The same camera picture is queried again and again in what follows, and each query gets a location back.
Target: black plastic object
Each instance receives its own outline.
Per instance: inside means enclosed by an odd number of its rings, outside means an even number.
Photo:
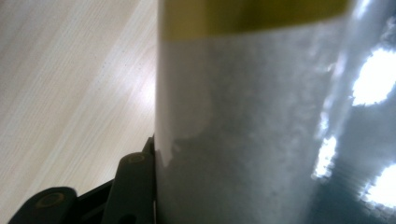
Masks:
[[[102,224],[154,223],[154,156],[151,142],[143,152],[121,159]]]
[[[30,198],[9,221],[10,224],[70,223],[77,194],[70,188],[46,189]]]
[[[154,223],[154,143],[125,156],[116,178],[79,197],[70,188],[46,189],[30,198],[9,224]]]

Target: bottle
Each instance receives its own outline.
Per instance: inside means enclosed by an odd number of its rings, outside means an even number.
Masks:
[[[376,2],[160,1],[158,223],[309,223],[318,149],[382,28],[361,24],[393,4]]]

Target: light wood surface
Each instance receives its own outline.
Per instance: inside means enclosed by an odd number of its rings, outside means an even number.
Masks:
[[[156,23],[156,0],[0,0],[0,223],[153,135]]]

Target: yellow label band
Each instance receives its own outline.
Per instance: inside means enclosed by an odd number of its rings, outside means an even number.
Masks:
[[[321,21],[347,11],[347,0],[160,0],[160,37],[194,39]]]

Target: wooden table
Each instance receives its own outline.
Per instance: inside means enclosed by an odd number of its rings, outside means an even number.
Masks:
[[[0,223],[114,177],[154,133],[157,1],[0,0]]]

